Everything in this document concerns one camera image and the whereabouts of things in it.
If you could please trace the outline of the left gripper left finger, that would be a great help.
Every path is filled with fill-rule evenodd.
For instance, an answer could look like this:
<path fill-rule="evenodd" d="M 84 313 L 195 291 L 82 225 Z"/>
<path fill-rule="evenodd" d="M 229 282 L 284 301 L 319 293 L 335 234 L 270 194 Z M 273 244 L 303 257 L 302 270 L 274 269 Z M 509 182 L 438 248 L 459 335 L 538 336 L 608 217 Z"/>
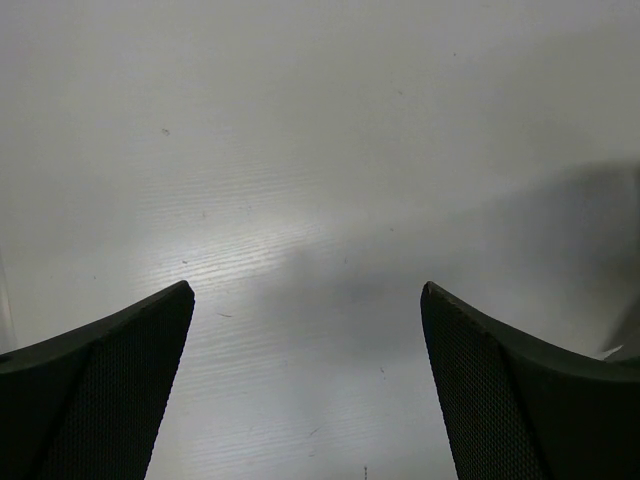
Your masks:
<path fill-rule="evenodd" d="M 144 478 L 194 306 L 180 281 L 2 354 L 2 478 Z"/>

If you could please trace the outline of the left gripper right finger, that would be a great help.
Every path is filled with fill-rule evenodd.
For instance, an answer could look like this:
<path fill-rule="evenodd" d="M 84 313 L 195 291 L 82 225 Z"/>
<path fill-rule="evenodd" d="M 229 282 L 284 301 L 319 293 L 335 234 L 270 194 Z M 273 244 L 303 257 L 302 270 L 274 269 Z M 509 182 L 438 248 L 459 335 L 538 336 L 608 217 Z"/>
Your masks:
<path fill-rule="evenodd" d="M 420 306 L 458 478 L 638 478 L 637 357 L 570 352 L 433 282 Z"/>

